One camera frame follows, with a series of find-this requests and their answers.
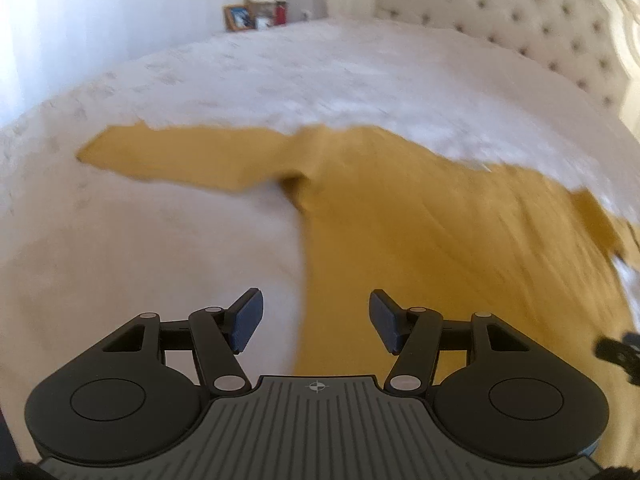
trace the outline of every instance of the red object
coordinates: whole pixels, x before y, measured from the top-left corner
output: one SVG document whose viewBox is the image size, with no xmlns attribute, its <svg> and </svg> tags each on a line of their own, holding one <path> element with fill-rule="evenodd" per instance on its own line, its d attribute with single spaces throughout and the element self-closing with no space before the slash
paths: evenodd
<svg viewBox="0 0 640 480">
<path fill-rule="evenodd" d="M 287 23 L 287 4 L 285 2 L 276 3 L 274 25 L 284 25 Z"/>
</svg>

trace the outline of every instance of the white curtain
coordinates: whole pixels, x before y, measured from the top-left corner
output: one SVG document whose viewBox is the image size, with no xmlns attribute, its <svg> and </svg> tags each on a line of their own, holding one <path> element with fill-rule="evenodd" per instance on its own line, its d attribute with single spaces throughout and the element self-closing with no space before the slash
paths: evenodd
<svg viewBox="0 0 640 480">
<path fill-rule="evenodd" d="M 117 63 L 224 30 L 243 0 L 0 0 L 0 126 Z"/>
</svg>

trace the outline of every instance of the headboard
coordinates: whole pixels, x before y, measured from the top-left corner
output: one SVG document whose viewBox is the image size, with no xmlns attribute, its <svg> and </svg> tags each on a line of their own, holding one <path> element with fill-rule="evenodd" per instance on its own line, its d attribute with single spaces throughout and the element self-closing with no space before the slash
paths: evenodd
<svg viewBox="0 0 640 480">
<path fill-rule="evenodd" d="M 640 138 L 640 16 L 629 0 L 327 0 L 331 16 L 455 28 L 558 72 Z"/>
</svg>

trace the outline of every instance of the picture frame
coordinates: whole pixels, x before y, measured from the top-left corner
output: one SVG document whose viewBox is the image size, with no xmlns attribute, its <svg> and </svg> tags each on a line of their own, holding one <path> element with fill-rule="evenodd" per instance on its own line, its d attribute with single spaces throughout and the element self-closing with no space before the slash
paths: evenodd
<svg viewBox="0 0 640 480">
<path fill-rule="evenodd" d="M 243 4 L 227 5 L 223 7 L 225 13 L 226 30 L 241 32 L 255 28 L 254 14 L 249 6 Z"/>
</svg>

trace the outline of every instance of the mattress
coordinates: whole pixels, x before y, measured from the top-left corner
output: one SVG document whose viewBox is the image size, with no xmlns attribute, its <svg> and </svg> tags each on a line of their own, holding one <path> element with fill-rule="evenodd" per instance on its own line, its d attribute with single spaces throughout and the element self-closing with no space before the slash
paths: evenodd
<svg viewBox="0 0 640 480">
<path fill-rule="evenodd" d="M 562 76 L 453 30 L 325 20 L 121 65 L 0 130 L 0 406 L 25 459 L 29 391 L 140 312 L 185 319 L 258 286 L 264 319 L 239 360 L 253 381 L 291 370 L 305 286 L 295 209 L 273 184 L 229 196 L 75 160 L 108 125 L 139 120 L 376 124 L 479 169 L 507 162 L 588 187 L 640 219 L 640 144 L 619 120 Z M 635 313 L 638 276 L 617 265 Z M 189 360 L 168 358 L 193 377 Z"/>
</svg>

